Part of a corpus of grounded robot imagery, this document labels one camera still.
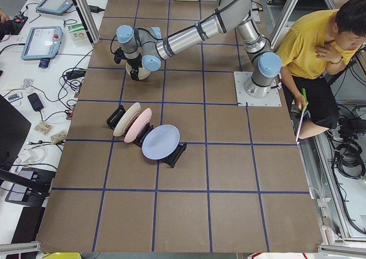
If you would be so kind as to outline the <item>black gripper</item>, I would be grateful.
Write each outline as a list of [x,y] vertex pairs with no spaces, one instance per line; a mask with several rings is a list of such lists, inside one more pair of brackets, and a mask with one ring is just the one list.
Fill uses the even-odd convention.
[[128,59],[127,63],[132,67],[133,70],[130,71],[130,76],[132,80],[138,80],[138,68],[142,67],[142,57],[138,55],[133,59]]

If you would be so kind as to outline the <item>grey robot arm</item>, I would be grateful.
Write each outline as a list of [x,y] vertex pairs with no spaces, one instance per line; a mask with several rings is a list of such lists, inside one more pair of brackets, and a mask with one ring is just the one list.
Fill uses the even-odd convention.
[[162,62],[178,53],[217,35],[237,31],[253,66],[253,73],[244,83],[244,91],[253,98],[264,98],[280,73],[282,61],[270,49],[270,42],[259,32],[252,18],[252,0],[217,0],[214,12],[195,24],[168,36],[159,27],[133,28],[121,25],[116,30],[119,48],[113,51],[114,62],[125,60],[133,80],[141,69],[149,73],[161,68]]

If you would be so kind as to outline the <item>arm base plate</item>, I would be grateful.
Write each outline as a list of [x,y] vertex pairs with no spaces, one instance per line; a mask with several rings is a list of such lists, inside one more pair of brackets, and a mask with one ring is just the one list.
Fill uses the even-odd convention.
[[260,6],[254,2],[252,2],[252,18],[255,22],[260,22]]
[[234,85],[238,106],[282,107],[276,79],[267,87],[252,82],[251,71],[235,71]]

